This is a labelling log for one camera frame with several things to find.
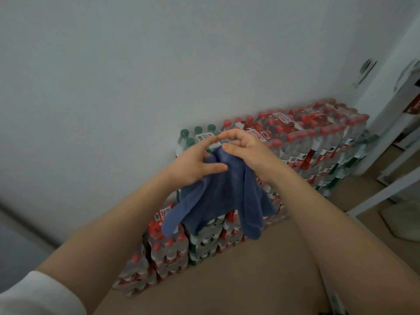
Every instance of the hand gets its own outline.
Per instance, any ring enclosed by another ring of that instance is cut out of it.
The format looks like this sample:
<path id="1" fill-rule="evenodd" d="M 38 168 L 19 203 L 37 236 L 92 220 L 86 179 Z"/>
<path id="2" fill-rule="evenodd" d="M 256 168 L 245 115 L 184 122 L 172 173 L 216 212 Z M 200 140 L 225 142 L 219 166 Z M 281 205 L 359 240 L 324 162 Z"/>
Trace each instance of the hand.
<path id="1" fill-rule="evenodd" d="M 218 135 L 219 139 L 238 138 L 224 143 L 222 149 L 229 154 L 242 158 L 255 171 L 258 178 L 271 183 L 275 169 L 288 167 L 254 135 L 241 129 L 231 129 Z"/>
<path id="2" fill-rule="evenodd" d="M 193 184 L 205 175 L 228 170 L 228 166 L 223 163 L 203 163 L 203 159 L 210 156 L 206 149 L 217 141 L 217 137 L 211 137 L 195 144 L 165 169 L 176 190 Z"/>

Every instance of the person's left arm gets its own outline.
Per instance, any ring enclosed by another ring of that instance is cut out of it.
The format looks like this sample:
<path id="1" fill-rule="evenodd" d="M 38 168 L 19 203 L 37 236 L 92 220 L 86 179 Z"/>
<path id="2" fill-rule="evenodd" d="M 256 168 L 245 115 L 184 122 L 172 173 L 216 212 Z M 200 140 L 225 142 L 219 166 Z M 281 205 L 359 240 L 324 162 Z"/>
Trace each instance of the person's left arm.
<path id="1" fill-rule="evenodd" d="M 166 198 L 203 176 L 226 171 L 222 163 L 204 164 L 206 139 L 141 185 L 104 215 L 83 227 L 45 260 L 37 271 L 57 280 L 78 296 L 92 314 L 125 266 L 153 215 Z"/>

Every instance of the blue cloth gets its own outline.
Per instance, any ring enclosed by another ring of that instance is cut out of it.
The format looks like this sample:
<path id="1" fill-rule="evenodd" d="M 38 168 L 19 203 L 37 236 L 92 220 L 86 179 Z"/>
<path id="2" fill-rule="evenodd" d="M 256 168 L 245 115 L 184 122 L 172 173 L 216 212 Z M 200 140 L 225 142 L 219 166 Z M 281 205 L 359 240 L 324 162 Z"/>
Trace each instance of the blue cloth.
<path id="1" fill-rule="evenodd" d="M 163 221 L 163 234 L 170 237 L 180 222 L 191 233 L 197 233 L 208 221 L 237 209 L 244 234 L 250 239 L 258 239 L 263 217 L 276 214 L 276 209 L 257 184 L 252 170 L 241 158 L 220 147 L 205 162 L 225 163 L 228 170 L 207 175 L 203 180 L 183 187 L 179 203 Z"/>

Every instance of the floor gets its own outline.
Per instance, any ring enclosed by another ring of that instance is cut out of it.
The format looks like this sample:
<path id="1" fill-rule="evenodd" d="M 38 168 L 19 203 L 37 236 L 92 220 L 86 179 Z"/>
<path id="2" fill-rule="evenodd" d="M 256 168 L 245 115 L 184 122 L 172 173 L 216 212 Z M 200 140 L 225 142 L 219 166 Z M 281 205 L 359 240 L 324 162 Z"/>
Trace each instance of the floor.
<path id="1" fill-rule="evenodd" d="M 400 153 L 396 147 L 388 149 L 365 175 L 342 181 L 330 201 L 348 211 L 383 189 L 375 178 Z M 419 162 L 412 163 L 419 164 L 420 155 L 415 157 Z M 394 238 L 378 214 L 392 204 L 383 201 L 361 214 L 360 221 L 420 274 L 420 243 Z M 265 230 L 258 241 L 228 249 L 132 300 L 110 291 L 95 314 L 306 315 L 329 309 L 314 260 L 288 220 Z"/>

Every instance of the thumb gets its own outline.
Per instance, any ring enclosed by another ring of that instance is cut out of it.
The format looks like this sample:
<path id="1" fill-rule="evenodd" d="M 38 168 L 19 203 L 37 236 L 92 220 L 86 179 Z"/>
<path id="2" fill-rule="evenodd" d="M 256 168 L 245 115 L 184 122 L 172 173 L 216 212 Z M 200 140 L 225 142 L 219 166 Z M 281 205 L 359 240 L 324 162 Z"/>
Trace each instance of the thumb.
<path id="1" fill-rule="evenodd" d="M 202 174 L 211 175 L 213 173 L 221 173 L 228 170 L 228 166 L 223 163 L 204 163 L 202 165 Z"/>
<path id="2" fill-rule="evenodd" d="M 232 143 L 224 143 L 222 145 L 222 149 L 229 154 L 237 156 L 239 158 L 244 159 L 246 150 L 243 147 L 236 146 Z"/>

